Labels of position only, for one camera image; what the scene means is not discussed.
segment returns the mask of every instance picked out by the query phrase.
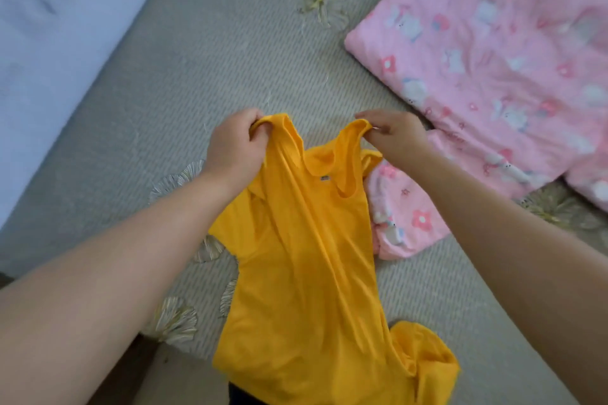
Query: person's left hand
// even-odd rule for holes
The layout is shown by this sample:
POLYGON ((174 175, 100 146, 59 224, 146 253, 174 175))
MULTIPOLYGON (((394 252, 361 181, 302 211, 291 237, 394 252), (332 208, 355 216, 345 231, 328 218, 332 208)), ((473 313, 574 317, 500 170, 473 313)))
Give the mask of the person's left hand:
POLYGON ((253 181, 264 161, 272 125, 264 123, 249 136, 251 125, 263 116, 259 109, 243 109, 228 116, 211 135, 203 173, 227 186, 232 196, 253 181))

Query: hand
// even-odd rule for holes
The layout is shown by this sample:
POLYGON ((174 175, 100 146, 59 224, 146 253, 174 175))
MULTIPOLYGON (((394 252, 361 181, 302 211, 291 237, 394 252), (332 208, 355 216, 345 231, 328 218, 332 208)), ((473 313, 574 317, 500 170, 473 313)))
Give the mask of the hand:
POLYGON ((203 173, 225 184, 232 196, 253 181, 264 161, 272 125, 264 123, 249 134, 263 116, 259 109, 243 109, 228 116, 211 135, 203 173))
POLYGON ((408 172, 420 155, 432 150, 422 122, 412 113, 373 109, 354 116, 374 126, 364 138, 401 171, 408 172))

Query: white sheet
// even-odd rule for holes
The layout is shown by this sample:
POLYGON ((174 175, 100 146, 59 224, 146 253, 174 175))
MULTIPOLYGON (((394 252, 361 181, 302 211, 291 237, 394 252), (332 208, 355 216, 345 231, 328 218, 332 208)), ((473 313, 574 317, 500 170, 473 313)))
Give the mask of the white sheet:
POLYGON ((0 227, 145 0, 0 0, 0 227))

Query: person's left arm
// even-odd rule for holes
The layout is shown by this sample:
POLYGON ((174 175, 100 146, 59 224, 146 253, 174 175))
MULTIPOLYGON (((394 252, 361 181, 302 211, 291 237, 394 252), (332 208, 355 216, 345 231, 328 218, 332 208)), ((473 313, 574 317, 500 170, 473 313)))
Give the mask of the person's left arm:
POLYGON ((0 291, 0 402, 83 404, 260 170, 270 124, 218 126, 201 175, 0 291))

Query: yellow shirt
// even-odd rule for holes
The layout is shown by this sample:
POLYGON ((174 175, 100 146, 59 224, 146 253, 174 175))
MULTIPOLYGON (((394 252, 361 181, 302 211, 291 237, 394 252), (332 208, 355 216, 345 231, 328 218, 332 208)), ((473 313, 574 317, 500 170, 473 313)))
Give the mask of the yellow shirt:
POLYGON ((376 287, 358 120, 304 151, 285 114, 251 185, 210 233, 239 260, 232 307, 213 359, 270 405, 445 404, 459 371, 418 324, 389 331, 376 287))

